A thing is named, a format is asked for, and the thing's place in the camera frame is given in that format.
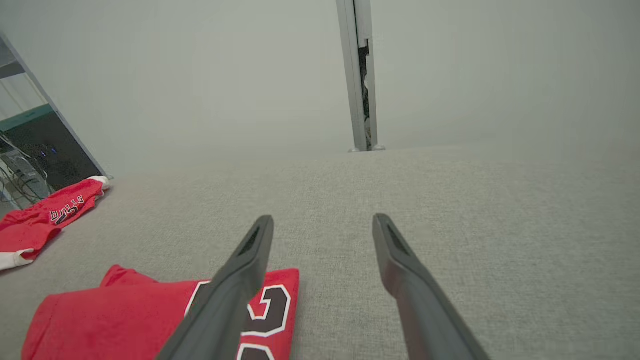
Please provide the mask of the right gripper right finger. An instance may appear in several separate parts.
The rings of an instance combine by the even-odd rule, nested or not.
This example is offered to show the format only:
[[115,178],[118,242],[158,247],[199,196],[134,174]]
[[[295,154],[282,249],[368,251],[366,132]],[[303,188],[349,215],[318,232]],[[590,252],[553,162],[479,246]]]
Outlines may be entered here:
[[372,218],[382,285],[395,299],[410,360],[487,360],[485,349],[390,216]]

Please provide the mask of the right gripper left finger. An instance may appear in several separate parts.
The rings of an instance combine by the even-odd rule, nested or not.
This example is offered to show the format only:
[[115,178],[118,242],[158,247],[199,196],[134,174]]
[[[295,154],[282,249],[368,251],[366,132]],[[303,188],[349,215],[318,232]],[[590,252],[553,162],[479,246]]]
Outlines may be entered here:
[[240,343],[247,305],[265,281],[274,219],[259,217],[226,264],[196,298],[158,360],[231,360]]

